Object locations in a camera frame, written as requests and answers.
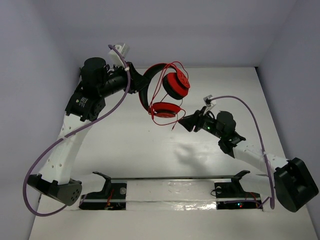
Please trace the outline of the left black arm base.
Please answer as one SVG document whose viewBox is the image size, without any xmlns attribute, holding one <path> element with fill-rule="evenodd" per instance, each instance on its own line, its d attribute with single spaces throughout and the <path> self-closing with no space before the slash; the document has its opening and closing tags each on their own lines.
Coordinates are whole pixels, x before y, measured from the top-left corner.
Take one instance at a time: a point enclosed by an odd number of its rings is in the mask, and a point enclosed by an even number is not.
<svg viewBox="0 0 320 240">
<path fill-rule="evenodd" d="M 125 182 L 111 182 L 100 192 L 90 192 L 81 198 L 81 210 L 126 210 L 127 184 Z"/>
</svg>

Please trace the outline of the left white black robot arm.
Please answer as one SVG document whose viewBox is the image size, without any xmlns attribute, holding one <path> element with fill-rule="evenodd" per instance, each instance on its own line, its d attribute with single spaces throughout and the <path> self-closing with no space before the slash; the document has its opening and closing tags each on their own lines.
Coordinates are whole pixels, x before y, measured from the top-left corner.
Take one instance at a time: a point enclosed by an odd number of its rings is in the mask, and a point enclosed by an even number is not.
<svg viewBox="0 0 320 240">
<path fill-rule="evenodd" d="M 29 205 L 27 187 L 32 187 L 44 196 L 72 206 L 83 194 L 83 182 L 71 178 L 76 156 L 85 136 L 93 124 L 106 118 L 100 112 L 106 106 L 105 99 L 119 91 L 125 95 L 145 95 L 151 76 L 140 74 L 131 62 L 110 66 L 101 57 L 87 59 L 80 68 L 79 84 L 65 108 L 63 124 L 58 139 L 35 161 L 50 153 L 49 158 L 36 174 L 34 166 L 28 170 L 23 182 L 23 200 Z"/>
</svg>

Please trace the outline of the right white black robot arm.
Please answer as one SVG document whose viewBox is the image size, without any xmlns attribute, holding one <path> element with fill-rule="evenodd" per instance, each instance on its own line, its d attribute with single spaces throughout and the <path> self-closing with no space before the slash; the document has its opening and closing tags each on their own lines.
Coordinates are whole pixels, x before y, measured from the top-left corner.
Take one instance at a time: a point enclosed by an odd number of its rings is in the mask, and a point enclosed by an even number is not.
<svg viewBox="0 0 320 240">
<path fill-rule="evenodd" d="M 302 159 L 279 157 L 249 143 L 236 132 L 236 121 L 230 112 L 221 111 L 212 116 L 197 110 L 178 123 L 188 132 L 204 130 L 217 137 L 223 153 L 261 171 L 261 175 L 245 173 L 233 181 L 230 189 L 235 196 L 256 192 L 270 198 L 271 208 L 278 201 L 286 210 L 295 213 L 320 192 Z"/>
</svg>

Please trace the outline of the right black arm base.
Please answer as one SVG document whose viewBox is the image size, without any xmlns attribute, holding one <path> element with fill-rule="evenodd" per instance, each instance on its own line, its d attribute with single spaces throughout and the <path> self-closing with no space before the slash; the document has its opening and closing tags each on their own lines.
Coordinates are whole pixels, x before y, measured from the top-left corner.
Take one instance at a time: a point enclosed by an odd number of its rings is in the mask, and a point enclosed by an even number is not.
<svg viewBox="0 0 320 240">
<path fill-rule="evenodd" d="M 210 194 L 215 197 L 218 210 L 262 209 L 259 193 L 246 192 L 232 182 L 216 182 Z"/>
</svg>

